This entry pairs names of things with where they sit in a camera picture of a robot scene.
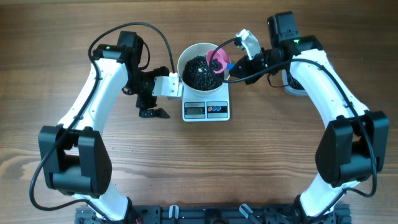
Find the white scale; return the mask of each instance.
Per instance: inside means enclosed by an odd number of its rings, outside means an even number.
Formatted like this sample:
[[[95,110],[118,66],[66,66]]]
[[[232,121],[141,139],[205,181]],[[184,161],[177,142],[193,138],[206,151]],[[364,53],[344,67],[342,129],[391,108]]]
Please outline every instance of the white scale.
[[[228,83],[209,95],[199,95],[184,88],[182,97],[182,119],[186,122],[229,120]]]

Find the wooden tabletop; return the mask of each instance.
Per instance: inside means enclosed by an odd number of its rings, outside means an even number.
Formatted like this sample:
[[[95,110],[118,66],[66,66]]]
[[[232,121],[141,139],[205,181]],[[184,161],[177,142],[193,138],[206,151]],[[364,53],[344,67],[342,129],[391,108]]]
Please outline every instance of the wooden tabletop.
[[[302,35],[323,44],[336,72],[371,110],[383,110],[390,130],[386,160],[373,198],[348,194],[354,223],[397,223],[398,17],[396,1],[161,1],[0,7],[0,222],[71,223],[76,206],[42,212],[29,202],[40,156],[37,135],[56,125],[76,100],[90,71],[87,48],[104,31],[144,21],[169,40],[174,65],[199,42],[220,44],[245,28],[269,49],[266,19],[293,11]],[[149,69],[170,61],[162,39],[129,27],[148,43]],[[100,43],[116,44],[118,32]],[[236,62],[235,46],[225,50]],[[281,83],[280,74],[273,77]],[[158,99],[170,119],[142,119],[136,96],[120,94],[103,140],[112,181],[134,205],[253,205],[292,203],[311,183],[324,126],[308,97],[286,95],[266,79],[229,86],[231,119],[184,123],[181,101]],[[358,186],[368,191],[370,181]],[[72,198],[49,190],[43,205]]]

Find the pink scoop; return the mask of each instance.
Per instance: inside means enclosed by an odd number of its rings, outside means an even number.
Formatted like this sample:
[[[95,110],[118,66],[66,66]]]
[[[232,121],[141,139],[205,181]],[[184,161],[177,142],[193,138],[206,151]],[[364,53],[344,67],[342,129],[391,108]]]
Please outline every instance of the pink scoop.
[[[212,55],[212,53],[214,52],[214,50],[211,50],[207,53],[206,59],[207,59],[207,64],[209,64],[210,61],[210,57]],[[228,54],[225,52],[225,50],[223,49],[219,49],[217,50],[216,54],[214,55],[213,59],[217,59],[223,66],[222,69],[218,70],[218,71],[214,71],[215,73],[221,73],[224,70],[226,70],[228,63],[230,63],[231,61],[229,60]]]

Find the white bowl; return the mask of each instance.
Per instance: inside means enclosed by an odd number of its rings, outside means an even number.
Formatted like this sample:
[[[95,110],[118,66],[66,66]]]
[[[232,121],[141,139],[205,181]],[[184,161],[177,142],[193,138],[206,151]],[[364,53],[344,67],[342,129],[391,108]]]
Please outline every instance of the white bowl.
[[[199,43],[199,44],[194,44],[190,46],[189,48],[185,49],[184,52],[182,52],[180,58],[178,59],[178,64],[177,64],[177,72],[180,78],[182,79],[182,83],[184,85],[184,88],[188,88],[192,91],[192,93],[203,96],[203,95],[209,95],[217,92],[218,90],[222,89],[224,86],[227,85],[227,83],[223,83],[221,86],[215,88],[214,90],[207,90],[207,91],[202,91],[202,90],[196,90],[190,86],[188,86],[184,80],[183,80],[183,72],[185,65],[187,62],[196,56],[205,56],[210,50],[214,50],[217,48],[217,45],[211,44],[211,43]],[[229,79],[229,70],[224,71],[224,79],[228,80]]]

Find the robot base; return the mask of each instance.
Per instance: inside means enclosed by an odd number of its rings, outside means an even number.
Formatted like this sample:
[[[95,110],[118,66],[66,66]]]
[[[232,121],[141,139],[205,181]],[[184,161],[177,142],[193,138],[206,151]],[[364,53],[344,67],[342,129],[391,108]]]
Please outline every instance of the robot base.
[[[292,206],[293,204],[273,204],[265,207],[251,207],[251,209],[259,223],[291,224],[293,221],[289,215]],[[239,207],[181,207],[178,208],[178,218],[169,218],[169,207],[134,206],[134,210],[140,216],[139,221],[135,224],[253,224],[250,219],[243,216]],[[75,224],[100,223],[109,222],[97,218],[95,212],[90,208],[76,209]],[[335,209],[328,219],[315,223],[351,224],[349,205],[335,205]]]

